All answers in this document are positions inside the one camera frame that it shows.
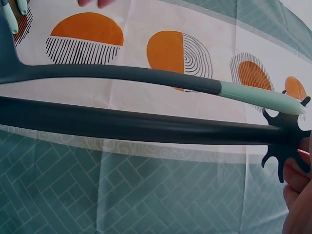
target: silicone utensil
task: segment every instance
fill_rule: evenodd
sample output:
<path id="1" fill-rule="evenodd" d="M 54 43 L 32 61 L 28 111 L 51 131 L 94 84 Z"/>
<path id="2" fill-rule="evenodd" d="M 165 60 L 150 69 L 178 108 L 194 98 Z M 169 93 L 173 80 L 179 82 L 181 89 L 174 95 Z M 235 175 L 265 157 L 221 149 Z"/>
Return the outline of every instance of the silicone utensil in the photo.
<path id="1" fill-rule="evenodd" d="M 14 13 L 12 11 L 12 8 L 11 8 L 9 2 L 7 0 L 0 0 L 0 1 L 1 1 L 4 17 L 5 17 L 8 25 L 9 25 L 11 33 L 13 33 L 13 34 L 18 33 L 19 32 L 19 25 L 18 25 L 18 22 L 17 22 L 17 20 L 15 18 L 15 15 L 14 15 Z M 0 29 L 1 33 L 5 33 L 5 34 L 7 33 L 7 30 L 2 32 L 3 26 L 0 27 L 0 28 L 1 28 Z"/>
<path id="2" fill-rule="evenodd" d="M 181 76 L 163 71 L 150 72 L 149 69 L 142 68 L 94 65 L 27 66 L 18 59 L 12 35 L 1 17 L 0 32 L 0 84 L 76 76 L 149 82 L 214 95 L 221 94 L 224 97 L 246 92 L 246 89 L 241 86 L 231 86 L 229 83 L 217 80 Z M 254 91 L 254 98 L 263 93 L 255 89 L 247 90 Z M 248 97 L 248 95 L 240 96 L 242 101 Z M 306 97 L 298 103 L 305 107 L 309 101 L 310 97 Z M 308 137 L 311 133 L 300 130 L 297 123 L 299 115 L 279 113 L 273 118 L 264 110 L 264 117 L 269 122 L 269 126 L 264 126 L 106 110 L 8 97 L 0 97 L 0 112 L 0 124 L 61 134 L 165 143 L 268 145 L 268 153 L 262 160 L 262 166 L 269 157 L 276 157 L 281 182 L 283 182 L 284 162 L 290 157 L 295 159 L 304 172 L 310 170 L 309 165 L 297 152 L 301 139 Z"/>
<path id="3" fill-rule="evenodd" d="M 17 0 L 17 2 L 18 2 L 20 13 L 22 15 L 26 15 L 27 14 L 27 10 L 28 10 L 27 0 Z"/>
<path id="4" fill-rule="evenodd" d="M 57 64 L 29 66 L 21 63 L 15 52 L 12 36 L 4 19 L 0 19 L 0 42 L 6 46 L 2 48 L 2 57 L 8 55 L 6 71 L 0 74 L 0 84 L 14 83 L 43 78 L 109 78 L 138 81 L 176 88 L 189 89 L 202 93 L 219 95 L 267 109 L 300 115 L 305 107 L 295 98 L 271 90 L 255 88 L 247 85 L 234 84 L 214 79 L 199 78 L 147 68 L 135 68 L 110 65 Z"/>

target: prong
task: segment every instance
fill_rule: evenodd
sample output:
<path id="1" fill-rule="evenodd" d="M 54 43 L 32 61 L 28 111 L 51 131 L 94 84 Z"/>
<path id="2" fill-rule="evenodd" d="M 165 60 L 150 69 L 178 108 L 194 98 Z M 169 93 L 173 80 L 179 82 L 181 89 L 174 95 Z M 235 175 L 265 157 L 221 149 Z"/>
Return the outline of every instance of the prong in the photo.
<path id="1" fill-rule="evenodd" d="M 262 114 L 264 116 L 264 118 L 266 118 L 267 120 L 271 119 L 272 117 L 268 114 L 268 112 L 266 111 L 265 108 L 262 108 Z"/>
<path id="2" fill-rule="evenodd" d="M 270 154 L 270 152 L 268 151 L 266 155 L 264 155 L 262 161 L 261 161 L 261 166 L 262 168 L 264 168 L 265 163 L 268 161 L 268 159 L 271 157 L 272 155 Z"/>
<path id="3" fill-rule="evenodd" d="M 303 131 L 303 135 L 302 137 L 305 138 L 305 137 L 310 137 L 311 135 L 311 130 L 307 130 L 307 131 Z"/>
<path id="4" fill-rule="evenodd" d="M 306 106 L 311 101 L 311 97 L 307 96 L 302 100 L 301 105 Z"/>
<path id="5" fill-rule="evenodd" d="M 278 162 L 277 174 L 278 174 L 279 182 L 281 183 L 284 183 L 283 168 L 284 168 L 284 162 Z"/>
<path id="6" fill-rule="evenodd" d="M 301 170 L 305 173 L 310 171 L 310 166 L 300 157 L 299 153 L 296 152 L 296 155 L 293 157 Z"/>

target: utensil handle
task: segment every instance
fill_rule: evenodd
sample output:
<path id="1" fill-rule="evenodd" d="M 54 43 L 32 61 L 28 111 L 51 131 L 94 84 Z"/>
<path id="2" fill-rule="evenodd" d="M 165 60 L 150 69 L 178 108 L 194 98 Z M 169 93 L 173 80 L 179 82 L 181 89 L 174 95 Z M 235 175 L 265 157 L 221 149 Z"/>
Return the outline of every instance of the utensil handle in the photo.
<path id="1" fill-rule="evenodd" d="M 206 145 L 288 144 L 279 127 L 0 97 L 0 124 L 83 137 Z"/>

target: striped semicircle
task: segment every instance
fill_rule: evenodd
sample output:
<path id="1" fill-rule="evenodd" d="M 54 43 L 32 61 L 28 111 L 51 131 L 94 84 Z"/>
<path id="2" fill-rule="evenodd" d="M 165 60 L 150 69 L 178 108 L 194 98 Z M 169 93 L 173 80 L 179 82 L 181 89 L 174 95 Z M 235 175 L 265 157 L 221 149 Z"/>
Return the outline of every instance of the striped semicircle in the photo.
<path id="1" fill-rule="evenodd" d="M 230 70 L 233 83 L 274 90 L 269 74 L 254 55 L 240 53 L 234 56 L 230 61 Z M 253 107 L 262 112 L 261 107 L 254 105 Z"/>
<path id="2" fill-rule="evenodd" d="M 32 22 L 33 13 L 31 12 L 30 8 L 28 8 L 27 14 L 22 15 L 18 21 L 19 32 L 14 35 L 15 46 L 18 46 L 29 34 Z"/>
<path id="3" fill-rule="evenodd" d="M 121 28 L 93 12 L 70 16 L 56 25 L 46 41 L 55 64 L 110 64 L 123 46 Z"/>
<path id="4" fill-rule="evenodd" d="M 307 97 L 307 93 L 301 82 L 296 77 L 287 77 L 285 80 L 285 93 L 299 101 L 303 101 Z"/>
<path id="5" fill-rule="evenodd" d="M 147 59 L 152 69 L 212 78 L 208 50 L 196 38 L 182 32 L 161 31 L 154 34 L 147 44 Z"/>

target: fingertip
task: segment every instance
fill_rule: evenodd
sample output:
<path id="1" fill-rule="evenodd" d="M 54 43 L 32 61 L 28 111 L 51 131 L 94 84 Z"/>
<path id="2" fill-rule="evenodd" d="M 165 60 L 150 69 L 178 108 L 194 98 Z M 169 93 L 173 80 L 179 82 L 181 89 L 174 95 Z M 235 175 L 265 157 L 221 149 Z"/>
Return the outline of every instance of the fingertip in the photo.
<path id="1" fill-rule="evenodd" d="M 79 6 L 85 6 L 89 4 L 90 2 L 92 2 L 92 0 L 78 0 L 77 2 Z"/>
<path id="2" fill-rule="evenodd" d="M 107 5 L 109 5 L 110 3 L 112 3 L 114 0 L 98 0 L 97 1 L 97 6 L 98 8 L 103 8 Z"/>

